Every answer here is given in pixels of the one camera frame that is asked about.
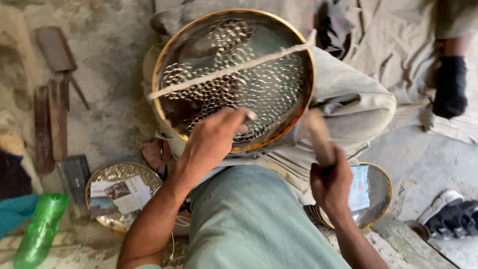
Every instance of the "stacked metal plate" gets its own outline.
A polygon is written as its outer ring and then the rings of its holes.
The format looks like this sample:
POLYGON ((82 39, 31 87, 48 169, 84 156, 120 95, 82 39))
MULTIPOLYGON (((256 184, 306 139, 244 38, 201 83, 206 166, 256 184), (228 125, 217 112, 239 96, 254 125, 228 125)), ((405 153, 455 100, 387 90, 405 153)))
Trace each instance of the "stacked metal plate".
MULTIPOLYGON (((391 182, 387 173, 380 167, 371 163, 360 163, 369 166, 367 183, 369 185, 370 206, 368 208, 353 212, 354 220, 360 229, 372 226, 387 211, 391 201, 391 182)), ((309 205, 312 215, 323 225, 334 229, 324 209, 315 205, 309 205)))

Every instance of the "white string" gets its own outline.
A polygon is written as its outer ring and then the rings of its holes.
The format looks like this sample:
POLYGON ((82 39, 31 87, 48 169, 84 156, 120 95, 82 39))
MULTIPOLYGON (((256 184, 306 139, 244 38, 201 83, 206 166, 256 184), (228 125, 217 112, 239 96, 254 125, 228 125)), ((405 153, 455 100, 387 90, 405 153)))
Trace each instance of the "white string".
POLYGON ((176 216, 176 219, 177 219, 178 221, 182 222, 182 223, 176 222, 175 224, 176 224, 177 226, 181 226, 181 227, 188 227, 188 226, 190 225, 190 223, 187 222, 187 221, 185 221, 185 220, 183 220, 183 219, 181 219, 181 218, 184 218, 184 219, 186 219, 186 220, 191 221, 191 218, 188 218, 188 217, 185 217, 185 216, 176 216))
POLYGON ((171 256, 169 256, 169 260, 172 260, 173 255, 174 255, 174 235, 173 235, 173 232, 171 232, 171 238, 173 239, 173 252, 171 253, 171 256))
MULTIPOLYGON (((191 220, 191 218, 189 217, 186 217, 186 216, 176 216, 176 220, 179 220, 181 222, 183 222, 183 224, 180 224, 180 223, 177 223, 175 222, 174 224, 176 224, 177 226, 181 226, 181 227, 188 227, 190 225, 189 222, 186 222, 185 220, 182 220, 181 218, 185 218, 186 220, 191 220)), ((173 252, 171 253, 171 256, 169 256, 169 260, 172 260, 173 259, 173 255, 174 255, 174 235, 173 235, 173 232, 171 232, 171 239, 173 240, 173 252)))
POLYGON ((189 88, 193 85, 199 85, 201 83, 205 83, 205 82, 213 80, 215 78, 231 75, 231 74, 233 74, 233 73, 235 73, 239 70, 255 67, 255 66, 258 66, 258 65, 260 65, 264 62, 279 59, 281 57, 284 57, 284 56, 286 56, 288 54, 291 54, 291 53, 294 53, 294 52, 299 52, 299 51, 306 50, 306 49, 315 45, 315 35, 316 34, 317 34, 317 30, 312 29, 312 31, 309 35, 309 38, 307 40, 307 43, 300 44, 300 45, 295 45, 295 46, 292 46, 288 49, 281 48, 281 51, 279 51, 279 52, 268 54, 266 56, 262 56, 260 58, 255 59, 255 60, 245 62, 243 64, 239 64, 239 65, 236 65, 236 66, 233 66, 233 67, 229 67, 229 68, 226 68, 226 69, 223 69, 223 70, 219 70, 219 71, 213 72, 209 75, 205 75, 203 77, 193 78, 193 79, 188 80, 186 82, 166 87, 166 88, 164 88, 160 91, 152 92, 148 95, 148 100, 156 99, 160 96, 163 96, 163 95, 171 93, 171 92, 184 90, 184 89, 187 89, 187 88, 189 88))

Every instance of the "black sock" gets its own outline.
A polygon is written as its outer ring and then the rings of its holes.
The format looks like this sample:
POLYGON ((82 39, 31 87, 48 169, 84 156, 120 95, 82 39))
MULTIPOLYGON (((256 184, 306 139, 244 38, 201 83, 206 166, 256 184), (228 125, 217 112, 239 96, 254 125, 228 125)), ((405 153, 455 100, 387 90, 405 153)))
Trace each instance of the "black sock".
POLYGON ((442 66, 436 73, 436 96, 433 114, 451 119, 465 112, 467 67, 462 56, 442 57, 442 66))

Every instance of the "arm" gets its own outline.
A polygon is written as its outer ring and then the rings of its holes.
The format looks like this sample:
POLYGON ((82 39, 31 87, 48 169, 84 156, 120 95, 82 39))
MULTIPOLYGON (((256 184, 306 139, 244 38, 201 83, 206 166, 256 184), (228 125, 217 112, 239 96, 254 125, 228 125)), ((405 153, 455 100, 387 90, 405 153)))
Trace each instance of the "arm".
POLYGON ((336 165, 322 178, 319 165, 312 164, 310 184, 317 203, 325 210, 335 227, 342 257, 353 269, 387 269, 388 266, 362 235, 348 208, 348 194, 353 175, 347 157, 335 145, 336 165))
POLYGON ((189 191, 230 151, 235 132, 246 131, 246 109, 223 109, 194 127, 173 175, 144 207, 126 234, 119 269, 163 264, 163 249, 189 191))

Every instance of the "wooden tool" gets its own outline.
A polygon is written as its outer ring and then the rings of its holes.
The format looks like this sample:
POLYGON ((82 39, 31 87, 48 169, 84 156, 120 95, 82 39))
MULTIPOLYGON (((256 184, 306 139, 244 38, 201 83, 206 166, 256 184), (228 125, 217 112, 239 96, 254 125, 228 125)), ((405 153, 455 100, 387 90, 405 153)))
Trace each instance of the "wooden tool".
POLYGON ((310 132, 315 158, 321 170, 334 167, 336 162, 334 144, 330 140, 330 133, 322 111, 318 108, 311 109, 305 115, 304 120, 310 132))
POLYGON ((46 174, 55 168, 52 152, 52 132, 50 127, 50 109, 48 104, 48 87, 42 86, 34 96, 35 108, 35 167, 38 173, 46 174))
POLYGON ((66 140, 66 116, 68 109, 65 103, 65 82, 57 83, 54 79, 48 82, 48 104, 52 130, 53 159, 64 160, 68 154, 66 140))
POLYGON ((88 102, 83 95, 78 82, 71 75, 71 72, 75 71, 77 67, 73 55, 71 54, 70 47, 68 46, 61 29, 54 26, 44 26, 35 29, 35 35, 50 69, 54 73, 63 74, 63 81, 67 86, 64 88, 66 91, 66 107, 69 109, 68 85, 69 82, 71 82, 81 101, 89 110, 88 102))

